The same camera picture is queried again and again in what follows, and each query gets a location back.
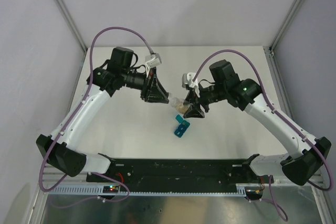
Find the teal weekly pill organizer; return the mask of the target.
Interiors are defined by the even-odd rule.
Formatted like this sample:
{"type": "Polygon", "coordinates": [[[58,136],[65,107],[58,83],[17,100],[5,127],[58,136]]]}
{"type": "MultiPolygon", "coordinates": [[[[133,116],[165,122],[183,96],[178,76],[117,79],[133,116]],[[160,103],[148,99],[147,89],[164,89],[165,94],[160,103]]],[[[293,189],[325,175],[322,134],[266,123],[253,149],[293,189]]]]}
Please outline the teal weekly pill organizer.
{"type": "Polygon", "coordinates": [[[177,136],[178,138],[181,138],[184,133],[187,131],[187,129],[190,126],[190,122],[186,121],[182,116],[177,115],[175,119],[178,122],[177,128],[174,130],[174,135],[177,136]]]}

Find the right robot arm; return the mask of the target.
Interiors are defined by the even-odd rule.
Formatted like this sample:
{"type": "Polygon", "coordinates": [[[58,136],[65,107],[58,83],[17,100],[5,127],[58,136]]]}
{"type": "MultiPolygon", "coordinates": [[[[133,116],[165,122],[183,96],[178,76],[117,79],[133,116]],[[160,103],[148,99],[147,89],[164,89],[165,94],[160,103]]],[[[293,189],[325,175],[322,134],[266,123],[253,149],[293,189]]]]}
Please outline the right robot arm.
{"type": "Polygon", "coordinates": [[[281,110],[276,109],[263,95],[261,86],[252,79],[240,80],[231,63],[226,60],[210,65],[214,83],[203,88],[185,73],[182,86],[188,90],[186,101],[190,104],[185,118],[204,118],[209,105],[226,100],[262,124],[286,149],[285,154],[263,156],[255,154],[243,168],[243,178],[253,183],[261,176],[286,176],[297,185],[308,183],[312,175],[322,166],[331,148],[330,141],[316,138],[299,127],[281,110]]]}

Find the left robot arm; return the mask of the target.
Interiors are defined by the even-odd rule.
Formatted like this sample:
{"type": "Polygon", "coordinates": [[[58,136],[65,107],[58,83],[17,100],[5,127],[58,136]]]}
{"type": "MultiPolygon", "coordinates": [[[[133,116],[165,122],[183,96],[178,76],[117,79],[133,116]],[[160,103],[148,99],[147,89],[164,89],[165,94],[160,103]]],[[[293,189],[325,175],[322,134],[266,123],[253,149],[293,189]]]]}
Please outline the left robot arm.
{"type": "Polygon", "coordinates": [[[137,54],[128,48],[115,47],[110,59],[95,68],[76,106],[49,136],[40,135],[36,145],[46,162],[70,177],[98,173],[104,181],[116,177],[116,168],[110,158],[102,154],[85,154],[78,150],[86,127],[101,107],[122,87],[140,91],[148,103],[169,102],[169,95],[158,80],[156,68],[162,60],[151,53],[145,58],[145,72],[139,73],[135,63],[137,54]]]}

